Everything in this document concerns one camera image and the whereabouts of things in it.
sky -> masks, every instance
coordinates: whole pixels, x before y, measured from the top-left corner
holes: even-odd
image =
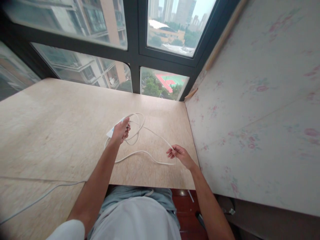
[[[193,10],[192,17],[194,17],[195,15],[198,15],[199,19],[201,20],[203,14],[207,13],[209,15],[215,2],[216,0],[197,0],[196,6],[194,7],[194,10]],[[172,6],[173,13],[177,12],[178,3],[179,3],[179,0],[173,1],[173,6]],[[159,0],[159,6],[163,8],[163,5],[164,5],[164,0]]]

cable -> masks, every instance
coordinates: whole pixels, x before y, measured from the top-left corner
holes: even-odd
[[[143,117],[142,124],[140,124],[140,118],[138,117],[138,114],[140,114],[140,115]],[[145,128],[145,129],[149,130],[150,132],[152,132],[153,134],[157,135],[158,137],[162,138],[162,139],[169,145],[169,147],[173,150],[172,146],[170,145],[170,143],[167,142],[167,140],[165,140],[163,137],[161,137],[160,135],[158,135],[158,134],[156,134],[155,132],[153,132],[151,129],[149,129],[149,128],[147,128],[147,127],[144,126],[145,117],[144,117],[144,115],[143,115],[142,113],[131,113],[131,114],[129,114],[128,116],[126,116],[125,118],[131,117],[132,115],[135,115],[135,116],[137,117],[138,123],[136,123],[136,122],[134,122],[134,121],[132,121],[132,120],[130,120],[129,123],[135,123],[135,124],[137,124],[137,125],[139,126],[139,129],[138,129],[138,131],[137,131],[135,134],[133,134],[130,138],[125,139],[125,141],[126,141],[127,144],[133,146],[133,145],[137,142],[137,140],[138,140],[138,138],[139,138],[139,132],[140,132],[140,130],[141,130],[142,128]],[[132,139],[134,136],[137,136],[137,138],[136,138],[136,140],[134,141],[133,144],[130,144],[130,143],[128,142],[128,140]],[[107,141],[108,141],[108,139],[109,139],[109,137],[107,138],[106,142],[104,143],[104,148],[106,148],[106,146],[107,146]],[[147,151],[142,151],[142,150],[141,150],[141,151],[133,152],[133,153],[129,154],[128,156],[126,156],[126,157],[124,157],[124,158],[122,158],[122,159],[120,159],[120,160],[118,160],[118,161],[115,161],[115,163],[122,162],[123,160],[127,159],[128,157],[132,156],[133,154],[136,154],[136,153],[139,153],[139,152],[144,152],[144,153],[148,154],[148,155],[152,158],[152,160],[155,161],[155,162],[158,163],[158,164],[162,164],[162,165],[175,165],[175,163],[159,162],[159,161],[155,160],[150,153],[148,153]]]
[[[51,193],[53,190],[55,190],[57,187],[62,187],[62,186],[73,186],[82,182],[86,182],[86,181],[81,181],[81,182],[76,182],[76,183],[71,183],[71,184],[60,184],[58,186],[55,186],[54,188],[52,188],[49,192],[47,192],[46,194],[44,194],[42,197],[40,197],[39,199],[37,199],[36,201],[34,201],[33,203],[29,204],[28,206],[26,206],[25,208],[21,209],[20,211],[16,212],[15,214],[11,215],[10,217],[6,218],[5,220],[0,222],[0,225],[4,224],[5,222],[9,221],[11,218],[17,216],[18,214],[22,213],[24,210],[27,210],[29,207],[33,206],[34,204],[36,204],[37,202],[39,202],[41,199],[45,198],[49,193]]]
[[[143,121],[142,121],[142,124],[140,123],[140,118],[138,117],[138,114],[140,114],[142,117],[143,117]],[[153,134],[157,135],[158,137],[162,138],[168,145],[169,147],[173,150],[172,146],[170,145],[170,143],[168,143],[163,137],[161,137],[160,135],[156,134],[155,132],[153,132],[151,129],[147,128],[144,126],[144,122],[145,122],[145,117],[142,113],[131,113],[129,114],[127,117],[131,117],[132,115],[135,115],[138,119],[138,123],[134,122],[134,121],[129,121],[129,122],[132,122],[132,123],[135,123],[139,126],[139,129],[138,131],[133,135],[131,136],[130,138],[127,138],[125,139],[125,141],[127,142],[127,144],[129,145],[134,145],[138,138],[139,138],[139,132],[140,130],[144,127],[145,129],[149,130],[150,132],[152,132]],[[133,144],[130,144],[128,142],[128,140],[132,139],[134,136],[137,136],[136,140],[134,141]],[[108,141],[109,138],[107,138],[105,144],[104,144],[104,148],[106,148],[106,144],[107,144],[107,141]],[[132,156],[133,154],[136,154],[136,153],[139,153],[139,152],[144,152],[146,154],[148,154],[153,161],[155,161],[156,163],[158,164],[163,164],[163,165],[175,165],[175,163],[164,163],[164,162],[158,162],[157,160],[155,160],[152,155],[150,153],[148,153],[147,151],[136,151],[136,152],[133,152],[131,154],[129,154],[128,156],[116,161],[115,163],[119,163],[119,162],[122,162],[123,160],[127,159],[128,157]],[[49,193],[51,193],[53,190],[55,190],[57,187],[62,187],[62,186],[73,186],[73,185],[76,185],[76,184],[79,184],[79,183],[83,183],[83,182],[86,182],[86,181],[80,181],[80,182],[76,182],[76,183],[71,183],[71,184],[60,184],[58,186],[55,186],[54,188],[52,188],[49,192],[47,192],[46,194],[44,194],[42,197],[40,197],[39,199],[37,199],[36,201],[34,201],[33,203],[29,204],[28,206],[24,207],[23,209],[21,209],[20,211],[16,212],[15,214],[11,215],[10,217],[6,218],[5,220],[1,221],[0,222],[0,225],[4,224],[5,222],[9,221],[11,218],[17,216],[18,214],[22,213],[23,211],[27,210],[29,207],[33,206],[34,204],[36,204],[37,202],[41,201],[43,198],[45,198]]]

basketball court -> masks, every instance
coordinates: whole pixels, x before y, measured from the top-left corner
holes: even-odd
[[[174,85],[181,85],[183,86],[184,82],[186,81],[187,77],[177,75],[177,74],[156,74],[156,77],[162,83],[162,85],[168,90],[169,93],[172,93],[172,88]]]

window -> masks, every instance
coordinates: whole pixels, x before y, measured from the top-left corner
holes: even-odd
[[[32,44],[63,80],[132,92],[130,68],[122,62]]]
[[[0,101],[38,81],[39,77],[0,42]]]
[[[92,78],[94,78],[94,73],[93,73],[93,70],[91,68],[91,66],[85,68],[82,73],[84,74],[84,76],[86,77],[87,80],[91,80]]]
[[[56,31],[86,39],[104,41],[127,50],[127,38],[120,42],[118,31],[126,31],[122,0],[12,0],[4,6],[12,21],[45,31]]]
[[[174,73],[141,67],[140,82],[143,95],[179,100],[189,78]]]
[[[41,79],[183,101],[239,2],[11,0],[1,40]]]
[[[100,9],[94,9],[87,5],[84,5],[84,9],[89,20],[91,33],[107,31],[103,13]]]
[[[193,57],[215,2],[148,0],[147,46]]]

light blue jeans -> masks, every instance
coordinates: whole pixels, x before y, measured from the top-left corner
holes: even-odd
[[[149,187],[133,187],[133,186],[116,186],[111,193],[104,199],[101,206],[98,218],[101,213],[108,207],[116,204],[122,200],[132,198],[132,197],[150,197],[160,203],[177,223],[180,230],[180,223],[177,217],[177,209],[172,201],[172,192],[169,188],[149,188]],[[90,240],[93,232],[93,228],[88,234],[87,239]]]

